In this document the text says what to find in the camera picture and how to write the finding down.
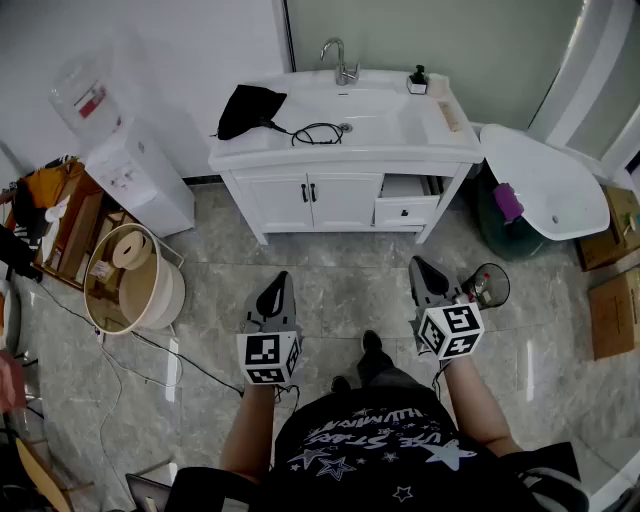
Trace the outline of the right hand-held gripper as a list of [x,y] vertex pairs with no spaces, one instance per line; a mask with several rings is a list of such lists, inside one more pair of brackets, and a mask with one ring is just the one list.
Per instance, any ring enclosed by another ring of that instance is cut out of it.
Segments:
[[438,360],[470,355],[484,334],[484,324],[477,303],[462,293],[456,275],[439,263],[414,256],[409,279],[416,304],[410,324],[417,354],[433,354]]

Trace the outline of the black hair dryer with cord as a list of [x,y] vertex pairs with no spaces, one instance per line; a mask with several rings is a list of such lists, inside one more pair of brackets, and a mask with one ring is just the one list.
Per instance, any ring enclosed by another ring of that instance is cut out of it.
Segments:
[[[331,146],[331,145],[339,145],[342,143],[342,139],[344,137],[345,131],[341,126],[335,125],[332,123],[311,123],[308,124],[298,130],[294,130],[292,132],[286,130],[285,128],[277,125],[273,120],[261,119],[259,121],[259,126],[274,130],[281,134],[284,134],[290,138],[290,142],[292,146],[295,146],[297,143],[306,144],[306,145],[320,145],[320,146]],[[317,139],[312,135],[313,130],[320,130],[323,133],[328,135],[327,139]]]

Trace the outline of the black cloth bag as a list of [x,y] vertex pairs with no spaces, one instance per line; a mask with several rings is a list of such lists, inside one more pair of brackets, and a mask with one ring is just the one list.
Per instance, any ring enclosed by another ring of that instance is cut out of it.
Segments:
[[224,108],[215,136],[228,141],[259,128],[261,119],[273,120],[286,99],[286,93],[260,86],[238,85]]

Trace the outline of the person's right forearm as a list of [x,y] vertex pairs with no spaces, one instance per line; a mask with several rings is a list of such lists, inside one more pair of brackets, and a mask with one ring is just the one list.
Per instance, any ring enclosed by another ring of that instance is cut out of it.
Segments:
[[460,432],[498,457],[522,451],[470,356],[453,359],[444,375]]

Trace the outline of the person's left forearm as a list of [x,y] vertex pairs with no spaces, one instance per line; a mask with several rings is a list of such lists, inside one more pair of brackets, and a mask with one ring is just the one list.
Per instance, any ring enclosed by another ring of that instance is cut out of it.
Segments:
[[246,384],[240,407],[221,453],[221,470],[259,484],[269,472],[275,390]]

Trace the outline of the black mesh trash can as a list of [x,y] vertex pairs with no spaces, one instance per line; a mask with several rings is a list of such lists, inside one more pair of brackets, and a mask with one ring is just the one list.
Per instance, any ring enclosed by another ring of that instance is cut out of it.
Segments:
[[462,290],[480,310],[486,310],[502,306],[509,298],[511,285],[502,267],[485,263],[462,283]]

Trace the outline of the white vanity drawer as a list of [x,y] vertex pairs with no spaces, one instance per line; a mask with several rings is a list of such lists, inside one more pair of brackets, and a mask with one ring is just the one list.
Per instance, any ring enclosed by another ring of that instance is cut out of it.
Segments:
[[378,227],[425,226],[435,215],[440,194],[427,176],[388,174],[375,199],[374,225]]

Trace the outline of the purple item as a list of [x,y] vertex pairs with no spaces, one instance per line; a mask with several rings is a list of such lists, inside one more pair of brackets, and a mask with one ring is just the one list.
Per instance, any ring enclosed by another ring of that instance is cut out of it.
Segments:
[[524,213],[524,207],[509,183],[498,184],[492,195],[506,223],[515,221]]

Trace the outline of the wooden comb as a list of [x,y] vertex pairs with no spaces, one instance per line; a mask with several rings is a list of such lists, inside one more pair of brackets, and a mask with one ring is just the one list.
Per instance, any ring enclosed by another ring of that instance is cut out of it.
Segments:
[[452,133],[461,133],[463,131],[463,123],[457,106],[448,101],[440,101],[438,107],[447,124],[448,130]]

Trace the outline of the black pump soap dispenser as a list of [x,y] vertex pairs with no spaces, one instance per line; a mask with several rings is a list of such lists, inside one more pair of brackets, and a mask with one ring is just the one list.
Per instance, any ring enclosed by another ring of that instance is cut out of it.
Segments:
[[429,78],[423,65],[417,65],[416,70],[407,77],[408,92],[413,95],[426,95]]

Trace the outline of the chrome faucet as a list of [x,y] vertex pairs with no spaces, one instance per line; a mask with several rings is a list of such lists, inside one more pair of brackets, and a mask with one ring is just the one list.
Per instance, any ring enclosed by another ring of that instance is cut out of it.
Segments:
[[320,52],[320,60],[325,60],[325,56],[332,46],[337,48],[337,65],[334,73],[336,84],[338,86],[356,84],[359,79],[360,64],[357,63],[354,69],[347,67],[344,42],[340,38],[332,37],[326,40]]

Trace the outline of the orange cloth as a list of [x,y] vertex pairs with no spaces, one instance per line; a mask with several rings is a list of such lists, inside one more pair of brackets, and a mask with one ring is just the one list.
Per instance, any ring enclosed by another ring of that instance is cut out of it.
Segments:
[[57,204],[76,163],[72,159],[56,167],[43,167],[22,179],[36,208],[48,209]]

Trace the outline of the white plate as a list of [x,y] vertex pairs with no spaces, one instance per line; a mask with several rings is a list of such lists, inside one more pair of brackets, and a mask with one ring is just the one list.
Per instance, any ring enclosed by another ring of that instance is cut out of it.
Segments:
[[21,308],[11,283],[0,279],[0,350],[15,355],[19,344]]

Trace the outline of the clear water dispenser bottle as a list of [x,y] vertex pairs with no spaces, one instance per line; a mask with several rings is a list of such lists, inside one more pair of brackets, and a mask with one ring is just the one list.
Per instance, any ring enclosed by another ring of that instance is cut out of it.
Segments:
[[61,66],[49,102],[84,150],[104,143],[122,124],[94,53],[77,55]]

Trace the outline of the white shower enclosure frame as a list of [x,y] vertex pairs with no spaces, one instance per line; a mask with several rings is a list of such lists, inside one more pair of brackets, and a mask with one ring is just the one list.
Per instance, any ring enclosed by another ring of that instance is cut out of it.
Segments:
[[533,138],[623,182],[640,152],[640,0],[584,0]]

